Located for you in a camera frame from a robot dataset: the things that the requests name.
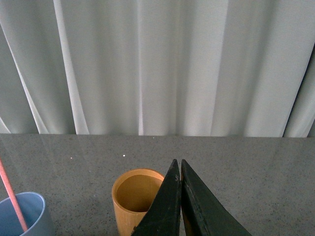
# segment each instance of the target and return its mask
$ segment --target white curtain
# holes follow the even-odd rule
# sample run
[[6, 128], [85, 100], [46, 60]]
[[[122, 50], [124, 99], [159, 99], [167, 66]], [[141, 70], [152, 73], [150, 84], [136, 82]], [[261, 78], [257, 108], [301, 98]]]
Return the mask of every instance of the white curtain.
[[0, 133], [312, 135], [314, 0], [1, 0], [0, 25]]

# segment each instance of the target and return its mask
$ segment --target pink stick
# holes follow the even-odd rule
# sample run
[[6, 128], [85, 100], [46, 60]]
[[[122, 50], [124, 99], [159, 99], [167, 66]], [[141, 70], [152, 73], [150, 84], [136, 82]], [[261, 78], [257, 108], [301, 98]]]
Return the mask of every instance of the pink stick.
[[8, 192], [8, 195], [9, 195], [10, 200], [12, 202], [12, 205], [14, 207], [15, 213], [16, 213], [16, 215], [19, 218], [19, 221], [20, 221], [20, 224], [22, 226], [22, 229], [25, 232], [26, 230], [28, 230], [28, 227], [27, 227], [27, 225], [25, 223], [25, 220], [24, 220], [23, 214], [21, 212], [20, 206], [18, 204], [18, 201], [16, 200], [16, 197], [15, 197], [15, 194], [13, 192], [12, 186], [10, 184], [9, 178], [6, 175], [3, 163], [1, 161], [1, 157], [0, 157], [0, 176], [1, 176], [2, 181], [4, 183], [5, 189]]

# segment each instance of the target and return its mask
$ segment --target orange cup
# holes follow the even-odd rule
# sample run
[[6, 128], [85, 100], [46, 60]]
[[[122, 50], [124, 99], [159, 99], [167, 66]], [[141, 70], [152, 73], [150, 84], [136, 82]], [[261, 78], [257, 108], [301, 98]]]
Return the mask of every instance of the orange cup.
[[120, 236], [130, 236], [150, 208], [164, 176], [151, 169], [128, 171], [112, 188], [115, 217]]

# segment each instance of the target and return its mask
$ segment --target table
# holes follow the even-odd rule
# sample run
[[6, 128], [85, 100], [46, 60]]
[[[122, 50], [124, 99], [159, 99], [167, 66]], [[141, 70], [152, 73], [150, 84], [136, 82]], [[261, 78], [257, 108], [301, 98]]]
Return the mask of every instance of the table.
[[44, 196], [59, 236], [117, 236], [115, 179], [134, 168], [166, 174], [174, 158], [253, 236], [315, 232], [314, 138], [0, 134], [0, 155], [16, 193]]

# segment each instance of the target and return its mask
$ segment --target blue cup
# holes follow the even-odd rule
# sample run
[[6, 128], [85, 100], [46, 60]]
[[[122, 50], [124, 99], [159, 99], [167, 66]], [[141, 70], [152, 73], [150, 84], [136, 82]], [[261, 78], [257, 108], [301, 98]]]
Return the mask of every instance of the blue cup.
[[0, 202], [0, 236], [55, 236], [45, 199], [38, 193], [16, 194], [28, 230], [23, 232], [9, 198]]

